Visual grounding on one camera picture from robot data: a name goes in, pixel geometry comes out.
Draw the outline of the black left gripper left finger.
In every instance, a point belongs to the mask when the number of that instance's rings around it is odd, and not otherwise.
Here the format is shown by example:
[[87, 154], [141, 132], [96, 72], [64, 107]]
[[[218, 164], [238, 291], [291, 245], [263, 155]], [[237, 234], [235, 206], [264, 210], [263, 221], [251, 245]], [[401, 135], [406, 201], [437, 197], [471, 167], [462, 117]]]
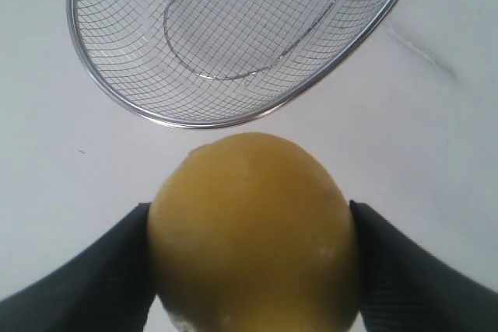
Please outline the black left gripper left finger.
[[1, 302], [3, 331], [142, 331], [156, 296], [141, 203], [83, 252]]

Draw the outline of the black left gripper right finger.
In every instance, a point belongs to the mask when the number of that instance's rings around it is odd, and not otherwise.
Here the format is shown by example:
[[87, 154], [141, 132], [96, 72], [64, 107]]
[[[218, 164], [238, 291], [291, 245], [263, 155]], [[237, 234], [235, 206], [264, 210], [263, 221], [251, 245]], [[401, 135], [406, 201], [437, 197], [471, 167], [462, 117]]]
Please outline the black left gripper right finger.
[[349, 207], [368, 331], [495, 331], [497, 294], [413, 242], [368, 204]]

